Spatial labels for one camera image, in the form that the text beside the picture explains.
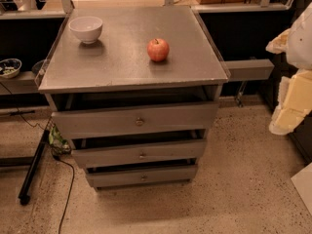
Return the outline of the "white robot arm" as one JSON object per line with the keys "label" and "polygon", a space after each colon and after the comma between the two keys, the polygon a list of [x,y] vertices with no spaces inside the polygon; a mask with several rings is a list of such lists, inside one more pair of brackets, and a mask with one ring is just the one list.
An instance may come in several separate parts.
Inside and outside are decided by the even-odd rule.
{"label": "white robot arm", "polygon": [[287,63],[296,69],[291,77],[281,78],[278,105],[269,124],[272,134],[284,136],[312,111],[312,3],[289,29],[268,43],[266,51],[285,53]]}

